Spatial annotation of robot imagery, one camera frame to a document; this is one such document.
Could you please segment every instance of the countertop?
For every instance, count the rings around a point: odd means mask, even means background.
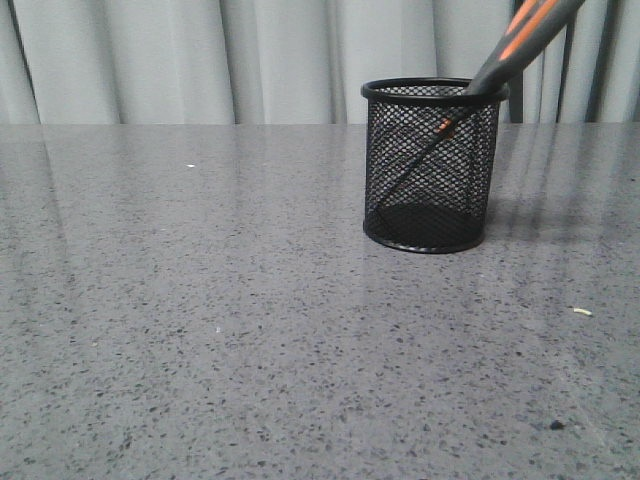
[[[640,478],[640,124],[502,125],[449,255],[364,235],[364,149],[0,127],[0,479]]]

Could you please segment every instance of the white curtain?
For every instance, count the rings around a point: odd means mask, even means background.
[[[362,83],[472,77],[521,0],[0,0],[0,123],[364,123]],[[640,120],[640,0],[586,0],[503,120]]]

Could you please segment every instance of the metal mesh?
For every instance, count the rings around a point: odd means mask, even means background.
[[[385,87],[396,95],[452,96],[460,86]],[[386,245],[423,252],[482,240],[499,103],[469,107],[369,100],[365,231]],[[445,118],[465,113],[451,138],[425,149]],[[406,178],[408,165],[420,158]]]

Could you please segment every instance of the curtain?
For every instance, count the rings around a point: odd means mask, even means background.
[[[521,0],[0,0],[0,123],[364,123],[362,83],[474,75]],[[640,1],[586,0],[502,120],[640,120]]]

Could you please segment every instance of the pen holder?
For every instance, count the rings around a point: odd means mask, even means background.
[[[498,92],[463,95],[469,80],[369,82],[364,231],[388,247],[419,253],[472,248],[484,224],[498,130]],[[443,121],[451,135],[429,145]]]

